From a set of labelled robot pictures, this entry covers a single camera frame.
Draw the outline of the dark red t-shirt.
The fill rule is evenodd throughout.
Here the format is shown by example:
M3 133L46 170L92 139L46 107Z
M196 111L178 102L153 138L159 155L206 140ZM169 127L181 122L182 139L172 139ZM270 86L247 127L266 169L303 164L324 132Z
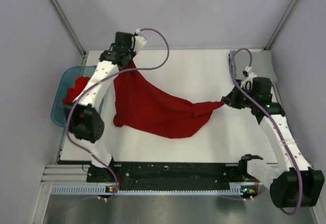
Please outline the dark red t-shirt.
M157 88L136 70L119 74L114 80L116 127L131 128L166 138L187 138L196 134L211 118L220 101L191 103Z

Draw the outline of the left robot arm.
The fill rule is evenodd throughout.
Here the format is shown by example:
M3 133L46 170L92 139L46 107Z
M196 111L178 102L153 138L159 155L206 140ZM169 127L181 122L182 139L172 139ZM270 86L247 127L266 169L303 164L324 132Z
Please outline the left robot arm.
M100 54L95 71L86 86L73 101L64 106L68 140L91 156L92 163L99 167L98 176L106 182L114 179L116 170L110 166L111 154L100 142L105 128L99 113L100 105L115 77L129 65L146 43L142 29L137 29L134 33L116 32L109 49Z

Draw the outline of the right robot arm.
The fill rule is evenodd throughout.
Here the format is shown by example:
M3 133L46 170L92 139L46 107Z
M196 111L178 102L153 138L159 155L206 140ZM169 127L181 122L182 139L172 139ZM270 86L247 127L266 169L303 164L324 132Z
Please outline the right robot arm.
M259 180L269 190L273 204L280 209L314 207L325 177L315 170L300 152L287 123L285 112L272 101L269 78L247 78L235 85L221 101L232 108L249 108L274 152L275 169L258 155L246 154L239 161L238 176L244 181Z

